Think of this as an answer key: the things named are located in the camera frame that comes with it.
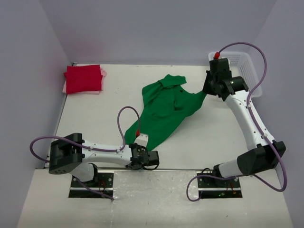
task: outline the red cable tip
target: red cable tip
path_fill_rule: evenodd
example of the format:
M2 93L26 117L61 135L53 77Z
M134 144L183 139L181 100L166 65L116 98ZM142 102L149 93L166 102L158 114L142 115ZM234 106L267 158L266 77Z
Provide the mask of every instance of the red cable tip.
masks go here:
M214 59L219 59L219 56L220 56L220 53L219 53L219 52L216 52L213 58L214 58Z

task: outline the cable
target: cable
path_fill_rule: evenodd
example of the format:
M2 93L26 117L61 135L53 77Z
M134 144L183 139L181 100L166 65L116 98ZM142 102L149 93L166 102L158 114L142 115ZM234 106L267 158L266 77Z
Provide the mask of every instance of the cable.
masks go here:
M148 169L148 168L145 168L145 167L143 167L142 169L143 170L149 170L149 171L152 171L152 170L156 170L157 168L158 168L158 166L159 166L159 164L158 165L156 165L154 168L152 168L152 169Z
M221 53L223 50L225 50L226 48L230 47L230 46L233 46L233 45L238 45L238 44L243 44L243 45L248 45L248 46L251 46L253 48L255 48L261 55L262 55L262 58L263 58L263 61L264 61L264 72L263 72L263 75L262 75L262 78L261 80L256 84L255 87L252 88L252 90L249 91L249 94L247 96L247 107L248 107L248 110L249 110L249 113L250 113L250 116L255 124L255 126L257 127L258 131L261 133L261 135L264 135L265 133L263 132L262 128L260 127L260 125L258 124L253 112L252 112L252 109L250 107L250 98L251 98L251 95L253 94L253 92L256 90L256 88L258 88L262 82L264 81L265 79L265 76L266 76L266 72L267 72L267 61L266 61L266 57L265 57L265 54L262 52L262 50L257 47L256 45L254 44L250 44L250 43L247 43L247 42L236 42L236 43L232 43L232 44L228 44L226 46L224 46L220 51L219 53ZM267 186L269 186L270 188L272 188L273 190L275 191L278 191L278 192L282 192L286 189L287 187L287 173L286 173L286 169L285 169L285 166L284 166L284 163L281 159L281 156L279 155L279 153L277 152L276 148L273 146L273 144L270 142L270 140L264 135L264 139L266 140L266 142L269 144L269 146L271 147L271 149L273 150L273 152L275 153L276 155L276 158L278 159L280 165L281 165L281 168L282 168L282 172L283 172L283 186L282 188L280 189L277 189L276 187L272 186L271 184L269 184L268 182L266 182L265 180L263 180L262 178L260 178L259 176L257 176L256 174L254 174L253 176L258 178L260 181L262 181L264 184L266 184Z
M273 190L275 191L278 191L278 192L282 192L286 189L287 187L287 174L286 174L286 169L285 169L285 166L284 166L284 163L281 159L281 156L279 155L279 153L277 152L276 148L273 146L273 144L270 142L270 140L265 136L263 130L261 129L260 125L258 124L253 112L252 112L252 109L250 107L250 98L251 98L251 95L253 94L253 92L256 90L256 88L258 88L262 82L264 81L265 79L265 76L266 76L266 72L267 72L267 61L266 61L266 57L265 57L265 54L262 52L262 50L257 47L256 45L254 44L250 44L250 43L247 43L247 42L236 42L236 43L232 43L232 44L228 44L226 46L224 46L219 52L217 52L214 56L214 59L218 59L219 58L219 54L225 50L226 48L230 47L230 46L233 46L233 45L238 45L238 44L243 44L243 45L248 45L248 46L251 46L253 48L255 48L261 55L262 55L262 58L263 58L263 61L264 61L264 72L263 72L263 75L262 75L262 78L261 80L256 84L255 87L252 88L252 90L249 91L249 94L247 96L247 100L246 100L246 104L247 104L247 107L248 107L248 110L249 110L249 113L250 113L250 116L255 124L255 126L257 127L257 129L259 130L259 132L261 133L261 135L264 135L264 139L266 140L266 142L269 144L270 148L273 150L273 152L275 153L280 165L281 165L281 168L282 168L282 171L283 171L283 186L282 188L278 189L274 186L272 186L271 184L269 184L267 181L265 181L264 179L262 179L261 177L257 176L256 174L253 174L254 177L258 178L260 181L262 181L265 185L267 185L268 187L272 188ZM221 178L221 177L216 177L216 176L211 176L211 175L199 175L199 176L196 176L196 177L193 177L188 185L187 185L187 189L186 189L186 195L187 195L187 198L188 200L190 200L191 202L196 202L196 201L199 201L200 200L200 197L198 197L197 199L190 199L189 197L189 186L190 184L192 183L193 180L195 180L196 178L204 178L204 177L209 177L209 178L214 178L214 179L218 179L218 180L230 180L230 179L233 179L235 177L227 177L227 178Z
M77 177L74 177L74 178L75 178L75 179L78 181L78 183L79 183L82 187L84 187L85 189L89 190L90 192L93 192L93 193L96 193L96 194L98 194L98 195L101 195L101 196L103 196L103 197L109 198L109 199L113 202L114 198L113 198L112 196L108 196L108 195L106 195L106 194L104 194L104 193L102 193L102 192L99 192L99 191L95 191L95 190L93 190L93 189L90 189L90 188L87 187L83 182L81 182L80 179L78 179Z
M141 121L140 121L140 117L139 117L138 112L137 112L133 107L131 107L131 106L123 107L123 108L118 112L118 115L117 115L117 127L118 127L118 131L119 131L119 133L120 133L120 135L121 135L121 137L122 137L122 139L123 139L123 145L122 145L121 148L119 148L119 149L117 149L117 150L107 150L107 149L101 149L101 148L92 148L92 149L91 149L91 147L89 147L89 146L84 146L84 145L78 144L78 143L76 143L76 142L73 142L72 140L69 140L69 139L66 139L66 138L63 138L63 137L60 137L60 136L54 136L54 135L41 136L41 137L38 137L38 138L34 139L34 140L30 143L30 145L29 145L29 150L30 150L30 152L32 153L32 155L34 155L36 158L38 158L39 160L42 160L42 161L44 161L44 162L49 162L49 160L39 157L39 156L34 152L34 150L33 150L33 145L34 145L34 143L37 142L37 141L39 141L39 140L41 140L41 139L59 139L59 140L68 142L68 143L70 143L70 144L72 144L72 145L74 145L74 146L78 146L78 147L81 147L81 148L84 148L84 149L87 149L87 150L93 150L93 151L100 151L100 152L117 152L118 150L121 151L121 150L123 150L123 149L125 148L125 139L124 139L124 134L123 134L122 129L121 129L121 127L120 127L120 122L119 122L119 121L120 121L120 114L121 114L122 111L123 111L124 109L126 109L126 108L132 109L132 110L136 113L136 115L137 115L137 119L138 119L138 130L137 130L137 131L139 131L139 130L140 130L140 127L141 127Z

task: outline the gray wall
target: gray wall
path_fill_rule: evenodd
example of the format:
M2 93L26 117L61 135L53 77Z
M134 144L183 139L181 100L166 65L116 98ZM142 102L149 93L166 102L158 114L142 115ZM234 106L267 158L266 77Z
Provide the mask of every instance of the gray wall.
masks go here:
M0 4L0 227L16 227L35 167L37 136L53 134L69 64L37 0ZM46 156L49 142L37 145Z
M254 42L275 1L40 0L73 62L184 65Z
M288 176L284 196L295 228L304 227L303 9L302 0L278 0L255 41L268 60L263 96L256 100L256 108L275 138L287 146L283 156ZM261 75L261 57L253 50L250 54Z

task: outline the red cloth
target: red cloth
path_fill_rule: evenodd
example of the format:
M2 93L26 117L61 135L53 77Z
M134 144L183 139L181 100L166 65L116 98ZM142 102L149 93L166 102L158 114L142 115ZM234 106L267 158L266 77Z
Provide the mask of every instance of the red cloth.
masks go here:
M102 75L99 65L67 66L66 94L84 91L100 91Z

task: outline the folded clothing stack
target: folded clothing stack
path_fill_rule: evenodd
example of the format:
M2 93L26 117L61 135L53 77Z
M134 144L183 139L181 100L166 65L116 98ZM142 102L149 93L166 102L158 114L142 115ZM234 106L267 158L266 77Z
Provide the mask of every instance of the folded clothing stack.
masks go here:
M64 76L63 93L99 94L106 72L99 65L67 66Z

